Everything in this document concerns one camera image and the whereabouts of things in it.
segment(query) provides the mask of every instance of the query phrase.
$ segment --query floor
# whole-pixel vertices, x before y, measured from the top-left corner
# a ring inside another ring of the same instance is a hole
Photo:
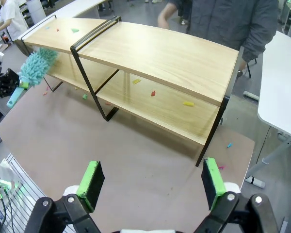
[[[71,0],[61,0],[56,3],[56,8],[66,5]],[[113,0],[114,15],[122,17],[123,21],[157,26],[157,16],[166,5],[161,3],[144,3],[142,0]],[[170,19],[170,28],[178,32],[185,32],[185,26],[178,23],[178,16],[175,14]],[[21,54],[15,45],[5,51],[2,63],[2,70],[8,67],[14,71],[19,71],[26,57]],[[257,59],[258,63],[250,62],[252,78],[248,77],[248,72],[244,72],[235,83],[233,96],[231,97],[227,109],[224,113],[223,125],[239,132],[255,141],[256,146],[252,156],[251,164],[255,164],[272,150],[280,141],[277,138],[277,130],[262,123],[257,116],[257,102],[243,97],[243,91],[247,90],[255,95],[259,95],[262,71],[262,56]],[[0,161],[9,154],[4,142],[0,143]],[[248,183],[242,186],[242,193],[249,197],[255,193],[268,195],[272,204],[278,227],[281,226],[283,218],[289,217],[287,233],[291,233],[291,147],[284,154],[266,168],[258,171],[255,177],[266,182],[265,189],[259,189]],[[228,225],[225,232],[238,233],[237,226]]]

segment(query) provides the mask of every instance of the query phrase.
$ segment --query chair leg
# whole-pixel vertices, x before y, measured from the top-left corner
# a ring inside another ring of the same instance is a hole
[[[250,68],[249,68],[249,64],[247,63],[247,69],[248,69],[248,73],[249,73],[249,78],[251,78],[251,73],[250,73]]]

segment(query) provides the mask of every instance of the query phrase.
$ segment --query wire rack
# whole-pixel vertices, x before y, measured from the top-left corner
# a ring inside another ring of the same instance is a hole
[[[14,232],[23,233],[25,231],[27,222],[29,220],[35,202],[40,197],[45,197],[45,195],[41,191],[41,189],[27,175],[27,173],[19,165],[19,163],[16,161],[12,154],[9,154],[6,160],[8,164],[11,166],[11,169],[22,180],[22,185],[18,187],[17,190],[9,197],[12,205]],[[4,227],[1,230],[1,233],[13,233],[10,205],[9,203],[5,203],[5,205],[6,205],[6,221]],[[0,210],[2,214],[4,214],[2,205],[0,205]],[[75,233],[72,225],[68,225],[65,228],[64,232]]]

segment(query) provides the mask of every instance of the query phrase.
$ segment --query black cable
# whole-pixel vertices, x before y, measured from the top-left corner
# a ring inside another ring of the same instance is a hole
[[[14,231],[14,224],[13,224],[12,204],[11,204],[11,201],[10,201],[10,198],[9,198],[9,195],[8,195],[6,189],[4,189],[4,193],[6,194],[6,196],[7,196],[7,198],[8,198],[8,201],[9,201],[9,204],[10,204],[10,208],[11,208],[11,224],[12,224],[12,230],[13,230],[13,233],[15,233],[15,231]]]
[[[2,223],[0,225],[0,232],[1,232],[2,228],[3,228],[3,225],[5,223],[5,219],[6,219],[6,208],[5,208],[5,204],[4,204],[3,199],[1,199],[1,202],[2,202],[2,206],[3,206],[3,210],[4,210],[4,217],[3,217]]]
[[[262,147],[261,147],[261,150],[260,150],[260,153],[259,153],[258,159],[257,159],[257,161],[256,161],[256,164],[257,164],[258,161],[259,161],[259,157],[260,157],[260,155],[261,155],[262,149],[263,149],[263,147],[264,147],[264,144],[265,144],[265,141],[266,141],[266,138],[267,138],[267,135],[268,135],[268,132],[270,131],[270,129],[271,129],[271,127],[268,128],[268,131],[267,131],[267,134],[266,134],[266,136],[265,136],[264,142],[263,142],[263,144],[262,144]]]

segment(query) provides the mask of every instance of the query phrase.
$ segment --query brown tabletop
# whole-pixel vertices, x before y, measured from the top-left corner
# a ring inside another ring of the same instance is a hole
[[[197,228],[209,212],[194,143],[122,111],[106,122],[90,96],[67,84],[43,96],[46,89],[43,82],[22,97],[0,136],[47,196],[59,199],[80,183],[89,161],[100,160],[106,180],[92,217],[102,232]],[[253,148],[219,127],[205,156],[225,166],[225,181],[241,186]]]

